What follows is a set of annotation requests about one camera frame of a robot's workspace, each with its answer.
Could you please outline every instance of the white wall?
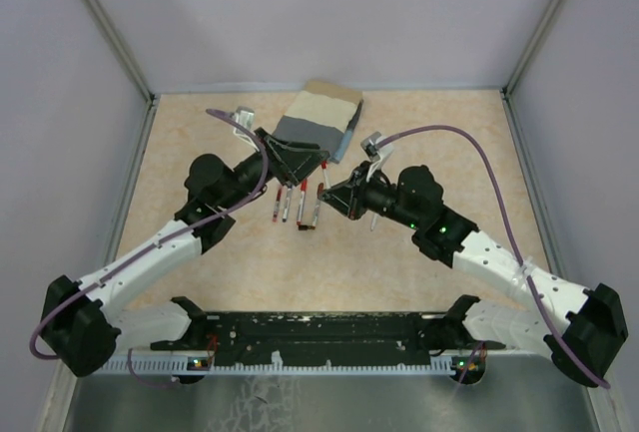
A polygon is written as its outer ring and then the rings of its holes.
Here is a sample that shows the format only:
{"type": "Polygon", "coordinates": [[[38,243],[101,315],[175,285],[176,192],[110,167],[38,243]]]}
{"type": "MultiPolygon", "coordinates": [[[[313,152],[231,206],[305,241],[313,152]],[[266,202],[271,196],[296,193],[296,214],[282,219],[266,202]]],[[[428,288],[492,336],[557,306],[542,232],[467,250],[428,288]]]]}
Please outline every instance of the white wall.
{"type": "Polygon", "coordinates": [[[144,101],[80,0],[0,0],[0,430],[35,427],[48,283],[102,255],[144,101]]]}
{"type": "Polygon", "coordinates": [[[156,92],[501,87],[548,1],[102,0],[156,92]]]}
{"type": "Polygon", "coordinates": [[[639,384],[638,90],[639,0],[568,0],[515,94],[570,277],[621,293],[630,338],[616,370],[629,402],[639,384]]]}

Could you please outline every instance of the metal frame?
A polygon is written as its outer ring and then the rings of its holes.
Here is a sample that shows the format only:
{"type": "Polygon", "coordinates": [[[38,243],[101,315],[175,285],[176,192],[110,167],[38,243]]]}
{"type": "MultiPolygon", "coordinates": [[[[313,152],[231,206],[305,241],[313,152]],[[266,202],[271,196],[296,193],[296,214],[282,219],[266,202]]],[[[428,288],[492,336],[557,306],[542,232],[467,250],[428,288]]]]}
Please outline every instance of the metal frame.
{"type": "MultiPolygon", "coordinates": [[[[136,151],[128,168],[126,183],[120,194],[120,207],[117,211],[114,223],[110,230],[110,241],[104,253],[104,262],[110,262],[116,257],[118,244],[133,197],[136,180],[142,164],[142,158],[147,142],[151,135],[151,128],[157,111],[157,101],[145,76],[135,61],[134,55],[126,42],[119,35],[113,21],[109,18],[99,0],[83,0],[85,6],[96,21],[97,27],[102,32],[105,41],[111,47],[114,55],[121,63],[129,78],[135,83],[140,93],[147,100],[148,111],[143,122],[136,151]]],[[[508,83],[501,90],[501,98],[508,120],[508,126],[512,135],[515,150],[521,165],[524,180],[530,201],[537,220],[541,241],[548,258],[548,264],[553,273],[565,277],[565,266],[558,247],[556,234],[553,230],[552,219],[546,207],[542,189],[535,173],[533,161],[526,145],[525,135],[522,131],[521,122],[517,115],[517,110],[513,104],[513,94],[517,89],[521,79],[525,75],[528,67],[534,59],[536,53],[543,45],[548,32],[551,30],[554,20],[560,13],[565,0],[550,0],[546,10],[528,41],[523,54],[521,55],[508,83]]],[[[290,85],[281,85],[279,89],[289,89],[290,85]]],[[[236,85],[238,91],[246,91],[247,85],[236,85]]],[[[616,380],[613,373],[608,374],[608,380],[612,385],[611,390],[588,389],[584,391],[585,400],[592,405],[593,418],[601,430],[610,432],[630,432],[630,420],[624,408],[624,399],[616,387],[616,380]]],[[[58,363],[52,380],[51,387],[43,407],[41,420],[37,430],[39,431],[62,431],[66,417],[71,405],[71,399],[75,390],[77,379],[62,363],[58,363]]]]}

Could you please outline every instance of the beige table surface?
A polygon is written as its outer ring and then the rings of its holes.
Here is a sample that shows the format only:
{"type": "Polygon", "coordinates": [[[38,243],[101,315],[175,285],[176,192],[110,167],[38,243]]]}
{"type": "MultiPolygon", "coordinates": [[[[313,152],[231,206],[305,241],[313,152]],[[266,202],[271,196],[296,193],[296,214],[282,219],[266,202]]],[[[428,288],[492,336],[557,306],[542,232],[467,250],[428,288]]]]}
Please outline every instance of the beige table surface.
{"type": "MultiPolygon", "coordinates": [[[[252,150],[207,108],[256,111],[254,128],[272,132],[295,93],[165,95],[161,98],[125,226],[120,254],[150,237],[186,200],[183,182],[191,161],[213,153],[230,167],[252,150]]],[[[542,267],[545,256],[520,166],[497,91],[372,91],[364,93],[361,121],[340,165],[329,166],[333,183],[346,179],[365,159],[359,142],[428,124],[463,128],[484,146],[505,196],[524,256],[542,267]]],[[[428,165],[444,187],[444,200],[506,244],[494,192],[481,159],[453,133],[416,135],[395,143],[384,167],[395,182],[410,165],[428,165]]],[[[309,182],[305,219],[312,215],[321,172],[309,182]]],[[[464,273],[421,255],[411,231],[371,214],[350,221],[326,205],[316,231],[299,232],[295,221],[272,223],[276,195],[271,182],[263,198],[234,214],[238,221],[207,254],[174,270],[132,307],[185,295],[207,310],[446,310],[462,294],[504,304],[504,296],[464,273]]],[[[299,192],[294,195],[295,218],[299,192]]]]}

